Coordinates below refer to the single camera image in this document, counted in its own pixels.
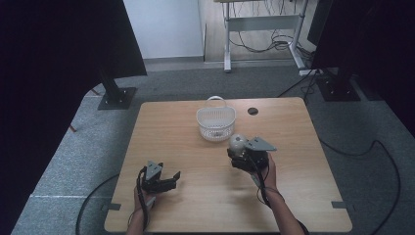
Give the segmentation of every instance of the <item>basket handle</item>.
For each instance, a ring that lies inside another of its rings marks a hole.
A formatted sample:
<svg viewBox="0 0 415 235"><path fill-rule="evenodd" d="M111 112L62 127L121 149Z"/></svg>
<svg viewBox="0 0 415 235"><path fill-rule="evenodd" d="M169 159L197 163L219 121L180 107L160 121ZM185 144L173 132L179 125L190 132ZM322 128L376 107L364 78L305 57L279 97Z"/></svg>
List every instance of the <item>basket handle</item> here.
<svg viewBox="0 0 415 235"><path fill-rule="evenodd" d="M222 98L222 97L220 97L220 96L210 96L206 101L205 101L205 107L207 106L207 104L208 104L208 101L210 101L210 100L221 100L221 101L223 101L223 103L225 103L225 106L223 106L223 107L227 107L228 105L226 104L226 101Z"/></svg>

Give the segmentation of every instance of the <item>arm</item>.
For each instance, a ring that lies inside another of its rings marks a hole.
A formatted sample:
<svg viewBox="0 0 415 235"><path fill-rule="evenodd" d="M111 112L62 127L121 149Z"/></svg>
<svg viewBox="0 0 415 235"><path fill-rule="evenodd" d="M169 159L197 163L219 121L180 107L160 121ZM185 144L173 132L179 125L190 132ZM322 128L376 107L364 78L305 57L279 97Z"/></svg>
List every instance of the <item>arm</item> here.
<svg viewBox="0 0 415 235"><path fill-rule="evenodd" d="M144 200L148 202L152 196L146 194L146 192L143 191L144 194ZM143 234L143 220L144 220L144 214L143 209L141 208L140 201L138 199L138 193L137 188L134 188L134 213L131 216L131 220L129 221L126 235L142 235Z"/></svg>
<svg viewBox="0 0 415 235"><path fill-rule="evenodd" d="M262 171L262 176L265 178L265 192L266 198L269 201L270 208L274 213L275 220L280 228L280 233L282 235L288 234L304 234L300 223L291 213L290 209L288 208L287 204L285 203L283 197L279 193L277 189L277 177L276 177L276 166L274 161L272 160L271 155L268 154L269 159L269 171L265 169Z"/></svg>

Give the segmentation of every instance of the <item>white basket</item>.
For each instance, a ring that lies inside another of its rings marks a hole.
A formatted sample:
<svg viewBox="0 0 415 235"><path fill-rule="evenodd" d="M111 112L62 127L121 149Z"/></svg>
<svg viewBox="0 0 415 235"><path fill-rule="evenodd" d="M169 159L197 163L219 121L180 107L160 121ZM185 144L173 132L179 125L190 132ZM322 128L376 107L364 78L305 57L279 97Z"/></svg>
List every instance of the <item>white basket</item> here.
<svg viewBox="0 0 415 235"><path fill-rule="evenodd" d="M209 100L222 100L224 107L207 107ZM228 139L234 131L236 111L226 105L226 101L219 96L212 96L205 102L205 107L196 113L199 129L202 136L208 141L223 141Z"/></svg>

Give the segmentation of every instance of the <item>black cable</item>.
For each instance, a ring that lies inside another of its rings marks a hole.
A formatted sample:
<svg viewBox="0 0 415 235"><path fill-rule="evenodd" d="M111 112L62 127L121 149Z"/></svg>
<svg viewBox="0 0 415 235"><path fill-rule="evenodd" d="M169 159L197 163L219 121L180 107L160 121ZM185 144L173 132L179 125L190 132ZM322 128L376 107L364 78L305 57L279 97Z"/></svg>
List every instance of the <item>black cable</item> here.
<svg viewBox="0 0 415 235"><path fill-rule="evenodd" d="M284 3L285 3L285 0L283 0L283 5L281 6L281 9L280 9L280 16L283 14L283 9L284 9Z"/></svg>
<svg viewBox="0 0 415 235"><path fill-rule="evenodd" d="M147 205L144 201L143 190L141 189L141 174L147 170L147 167L144 166L140 172L138 173L137 177L137 193L138 193L138 201L140 201L141 209L143 210L143 231L146 230L147 225L150 223L149 219L149 212L147 211Z"/></svg>
<svg viewBox="0 0 415 235"><path fill-rule="evenodd" d="M264 179L262 177L262 172L258 169L258 167L256 167L256 164L255 164L254 160L251 158L251 156L248 156L248 159L251 161L251 164L254 167L255 172L258 176L259 190L260 190L260 194L262 196L262 200L270 208L268 199L266 198L266 194L265 194L265 183L264 183Z"/></svg>
<svg viewBox="0 0 415 235"><path fill-rule="evenodd" d="M104 184L106 184L106 183L108 183L110 180L112 180L112 179L114 179L114 178L116 178L116 177L118 177L119 176L119 173L118 174L116 174L116 175L114 175L114 176L111 176L110 178L108 178L106 181L104 181L104 182L102 182L100 185L98 185L94 190L92 190L92 192L88 195L88 197L86 197L86 199L85 199L85 201L83 201L83 203L82 203L82 206L80 207L80 210L79 210L79 214L78 214L78 217L77 217L77 219L76 219L76 225L75 225L75 234L76 235L79 235L80 234L80 232L79 232L79 230L80 230L80 228L79 228L79 224L80 224L80 220L82 219L82 214L83 214L83 211L85 211L85 207L86 207L86 205L88 204L88 202L89 202L89 199L91 198L91 196L99 189L99 188L101 188Z"/></svg>
<svg viewBox="0 0 415 235"><path fill-rule="evenodd" d="M310 71L308 72L308 74L307 74L307 75L306 75L303 79L301 79L300 81L296 82L294 85L290 86L287 90L285 90L285 91L283 91L281 94L279 94L279 95L277 96L277 98L280 98L280 97L281 97L281 96L283 96L285 93L289 92L291 89L293 89L294 87L296 87L298 84L300 84L300 83L302 83L304 80L306 80L306 79L308 78L308 76L311 74L311 72L312 72L312 70L310 70Z"/></svg>
<svg viewBox="0 0 415 235"><path fill-rule="evenodd" d="M310 87L311 86L313 86L314 84L312 84L312 82L314 81L314 78L315 78L315 75L317 75L317 73L318 73L318 70L314 73L314 75L312 76L312 78L310 79L310 82L308 83L308 87L307 87L307 91L305 91L305 94L304 94L304 96L302 97L302 99L304 100L304 103L307 105L307 103L308 103L308 100L307 100L307 95L309 94L308 92L309 92L309 90L310 90Z"/></svg>
<svg viewBox="0 0 415 235"><path fill-rule="evenodd" d="M396 191L396 196L394 198L393 205L392 205L390 211L385 216L385 218L382 220L382 222L379 224L379 226L371 233L371 235L375 235L387 223L387 221L391 217L394 209L396 208L396 205L397 205L397 203L399 201L399 198L400 198L400 190L401 190L400 174L399 174L399 169L397 168L396 162L394 161L391 153L388 151L388 149L385 147L385 145L381 141L379 141L379 140L374 140L372 142L372 144L370 145L369 149L366 150L366 151L364 151L361 154L350 154L350 153L346 153L346 152L343 152L341 150L338 150L338 149L334 148L333 146L331 146L331 145L327 144L326 142L324 142L321 138L318 138L318 139L320 140L320 142L322 144L324 144L325 146L327 146L329 149L333 150L334 152L336 152L338 154L345 155L345 156L348 156L348 157L362 157L362 156L368 154L370 151L372 151L372 149L375 146L375 144L379 144L384 149L384 151L387 153L387 156L388 156L389 160L392 163L392 166L393 166L393 169L394 169L394 173L396 174L397 191Z"/></svg>

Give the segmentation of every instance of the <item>gray carpet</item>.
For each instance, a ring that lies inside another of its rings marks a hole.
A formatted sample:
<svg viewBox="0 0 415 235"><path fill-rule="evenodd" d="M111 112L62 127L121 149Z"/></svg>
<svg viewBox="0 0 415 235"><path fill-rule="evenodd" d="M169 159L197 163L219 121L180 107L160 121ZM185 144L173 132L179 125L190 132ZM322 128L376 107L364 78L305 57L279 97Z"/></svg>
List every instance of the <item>gray carpet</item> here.
<svg viewBox="0 0 415 235"><path fill-rule="evenodd" d="M300 80L295 67L154 71L148 76L118 79L119 87L137 92L127 111L97 111L101 97L86 94L72 125L49 163L13 234L74 234L82 202L99 184L120 172L135 119L148 101L276 97ZM300 96L300 84L285 96ZM101 94L102 85L96 87ZM308 111L317 134L348 153L382 141L400 173L400 200L378 234L412 234L415 230L415 140L383 101L326 103L317 87L308 95ZM370 234L388 214L397 179L386 152L375 145L363 158L342 156L323 146L353 223L349 234ZM80 222L80 234L107 234L106 205L115 180L95 192Z"/></svg>

